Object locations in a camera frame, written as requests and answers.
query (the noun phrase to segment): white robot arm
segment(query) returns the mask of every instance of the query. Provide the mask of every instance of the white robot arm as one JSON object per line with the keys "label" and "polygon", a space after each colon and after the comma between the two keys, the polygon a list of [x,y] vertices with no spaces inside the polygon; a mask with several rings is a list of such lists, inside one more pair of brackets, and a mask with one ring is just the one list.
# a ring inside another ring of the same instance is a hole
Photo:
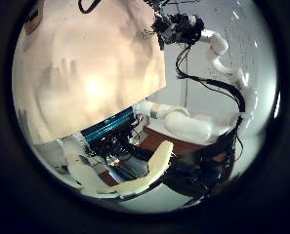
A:
{"label": "white robot arm", "polygon": [[164,127],[176,137],[195,143],[206,143],[227,132],[231,126],[219,125],[209,116],[189,117],[181,106],[140,101],[133,106],[135,114],[143,114],[153,119],[162,119]]}

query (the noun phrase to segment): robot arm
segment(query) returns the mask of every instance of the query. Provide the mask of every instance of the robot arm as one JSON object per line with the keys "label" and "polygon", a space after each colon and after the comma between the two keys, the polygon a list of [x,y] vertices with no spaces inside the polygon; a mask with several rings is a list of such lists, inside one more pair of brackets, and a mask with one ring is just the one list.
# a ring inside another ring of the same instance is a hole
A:
{"label": "robot arm", "polygon": [[216,70],[225,75],[232,85],[237,87],[239,90],[248,87],[241,68],[232,69],[221,63],[220,58],[228,51],[229,45],[220,33],[204,29],[200,41],[211,45],[206,56]]}
{"label": "robot arm", "polygon": [[209,116],[189,117],[182,106],[141,101],[133,106],[135,114],[163,120],[165,129],[176,137],[194,143],[205,143],[227,132],[231,126],[222,126]]}

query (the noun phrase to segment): wire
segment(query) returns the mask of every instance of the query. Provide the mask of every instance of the wire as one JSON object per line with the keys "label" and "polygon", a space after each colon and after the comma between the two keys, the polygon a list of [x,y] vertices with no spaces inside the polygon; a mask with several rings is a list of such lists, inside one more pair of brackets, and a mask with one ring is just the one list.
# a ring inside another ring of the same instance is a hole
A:
{"label": "wire", "polygon": [[218,90],[212,89],[212,88],[208,87],[207,85],[205,85],[205,84],[204,84],[203,82],[201,82],[201,81],[198,81],[198,82],[199,82],[202,86],[204,86],[205,88],[207,88],[207,89],[209,89],[209,90],[211,90],[211,91],[214,91],[214,92],[220,93],[220,94],[222,94],[222,95],[225,95],[225,96],[227,96],[227,97],[229,97],[229,98],[232,98],[232,99],[236,102],[237,106],[239,107],[239,101],[238,101],[234,96],[229,95],[229,94],[227,94],[227,93],[225,93],[225,92],[222,92],[222,91],[218,91]]}
{"label": "wire", "polygon": [[242,153],[243,153],[243,142],[241,141],[241,139],[239,138],[238,134],[236,134],[236,138],[237,140],[239,141],[240,145],[241,145],[241,152],[240,152],[240,155],[234,160],[234,162],[237,162],[241,156],[242,156]]}
{"label": "wire", "polygon": [[211,90],[211,91],[214,91],[214,92],[220,93],[220,94],[222,94],[222,95],[225,95],[225,96],[227,96],[227,97],[233,99],[233,100],[236,102],[237,106],[239,107],[239,106],[240,106],[239,101],[238,101],[234,96],[229,95],[229,94],[227,94],[227,93],[225,93],[225,92],[218,91],[218,90],[215,90],[215,89],[212,89],[212,88],[208,87],[207,85],[205,85],[205,84],[203,83],[203,81],[206,81],[206,79],[202,79],[202,78],[200,78],[200,77],[196,77],[196,76],[190,76],[190,75],[187,75],[187,74],[185,74],[184,72],[181,71],[181,69],[180,69],[180,65],[182,64],[182,62],[184,61],[184,59],[187,58],[188,54],[190,53],[190,50],[191,50],[191,46],[188,46],[188,47],[185,48],[185,49],[184,49],[184,50],[183,50],[183,51],[178,55],[178,57],[177,57],[176,70],[177,70],[179,76],[180,76],[181,78],[185,78],[185,77],[186,77],[186,78],[190,78],[190,79],[192,79],[192,80],[194,80],[194,81],[196,81],[196,82],[199,82],[202,86],[204,86],[205,88],[207,88],[207,89],[209,89],[209,90]]}
{"label": "wire", "polygon": [[98,4],[102,1],[102,0],[94,0],[94,2],[92,3],[92,5],[87,9],[85,10],[83,8],[83,5],[82,5],[82,1],[83,0],[78,0],[78,7],[79,7],[79,10],[82,14],[90,14],[92,11],[94,11],[94,9],[98,6]]}
{"label": "wire", "polygon": [[138,140],[141,140],[141,136],[139,135],[139,133],[135,129],[133,129],[132,131],[134,131],[137,134]]}

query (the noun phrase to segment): white curved surface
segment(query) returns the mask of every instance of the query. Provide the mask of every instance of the white curved surface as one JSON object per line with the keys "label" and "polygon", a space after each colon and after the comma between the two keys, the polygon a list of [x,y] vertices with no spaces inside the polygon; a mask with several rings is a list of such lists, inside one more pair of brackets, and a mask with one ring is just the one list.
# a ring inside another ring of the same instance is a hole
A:
{"label": "white curved surface", "polygon": [[45,1],[13,64],[16,111],[27,112],[33,143],[89,128],[165,86],[157,38],[140,34],[152,18],[143,0],[105,0],[89,15],[73,0]]}

